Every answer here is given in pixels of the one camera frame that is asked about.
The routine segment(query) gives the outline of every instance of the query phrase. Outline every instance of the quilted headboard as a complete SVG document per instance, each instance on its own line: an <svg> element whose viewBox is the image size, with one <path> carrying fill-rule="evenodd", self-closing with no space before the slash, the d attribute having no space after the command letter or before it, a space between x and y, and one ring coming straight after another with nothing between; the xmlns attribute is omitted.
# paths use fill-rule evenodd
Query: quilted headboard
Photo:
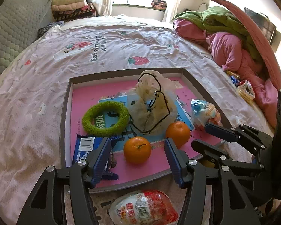
<svg viewBox="0 0 281 225"><path fill-rule="evenodd" d="M0 74L53 21L52 0L5 0L0 7Z"/></svg>

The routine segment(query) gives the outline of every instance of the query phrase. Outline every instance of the orange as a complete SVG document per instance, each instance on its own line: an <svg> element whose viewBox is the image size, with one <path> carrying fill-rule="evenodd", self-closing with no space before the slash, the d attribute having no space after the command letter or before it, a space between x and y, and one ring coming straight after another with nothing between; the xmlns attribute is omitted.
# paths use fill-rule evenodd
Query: orange
<svg viewBox="0 0 281 225"><path fill-rule="evenodd" d="M166 138L172 138L178 149L191 137L191 131L184 122L171 123L165 131Z"/></svg>
<svg viewBox="0 0 281 225"><path fill-rule="evenodd" d="M151 155L150 142L143 137L134 137L126 141L124 156L127 162L141 164L147 161Z"/></svg>

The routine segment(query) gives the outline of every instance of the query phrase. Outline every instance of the pink blanket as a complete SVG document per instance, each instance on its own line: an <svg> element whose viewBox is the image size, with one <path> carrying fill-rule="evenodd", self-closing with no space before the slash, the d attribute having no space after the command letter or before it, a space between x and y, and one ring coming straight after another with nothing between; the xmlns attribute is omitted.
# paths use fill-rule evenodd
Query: pink blanket
<svg viewBox="0 0 281 225"><path fill-rule="evenodd" d="M184 19L175 20L174 28L181 37L207 48L214 61L224 71L237 72L242 80L249 80L255 92L255 102L270 125L276 126L278 91L269 78L263 80L258 76L264 65L256 63L250 54L242 49L242 42L238 37L228 32L208 35L206 31Z"/></svg>

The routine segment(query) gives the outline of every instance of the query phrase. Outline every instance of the green blanket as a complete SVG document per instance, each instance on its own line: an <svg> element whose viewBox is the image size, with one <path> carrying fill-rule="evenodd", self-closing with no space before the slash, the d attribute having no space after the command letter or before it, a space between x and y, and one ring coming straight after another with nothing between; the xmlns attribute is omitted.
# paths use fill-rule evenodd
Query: green blanket
<svg viewBox="0 0 281 225"><path fill-rule="evenodd" d="M211 7L201 13L183 12L177 14L174 19L187 19L209 34L229 32L243 41L243 48L251 54L255 61L263 61L249 32L230 11L223 7Z"/></svg>

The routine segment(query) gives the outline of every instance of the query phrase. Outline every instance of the green ring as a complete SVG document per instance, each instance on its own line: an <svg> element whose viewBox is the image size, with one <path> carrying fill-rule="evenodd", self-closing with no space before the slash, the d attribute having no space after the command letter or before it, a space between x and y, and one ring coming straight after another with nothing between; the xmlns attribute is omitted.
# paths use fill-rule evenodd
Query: green ring
<svg viewBox="0 0 281 225"><path fill-rule="evenodd" d="M114 110L119 114L118 122L109 128L98 128L91 124L91 120L103 111ZM105 101L91 107L82 118L82 125L88 134L96 137L111 137L123 132L129 122L129 112L127 107L121 102Z"/></svg>

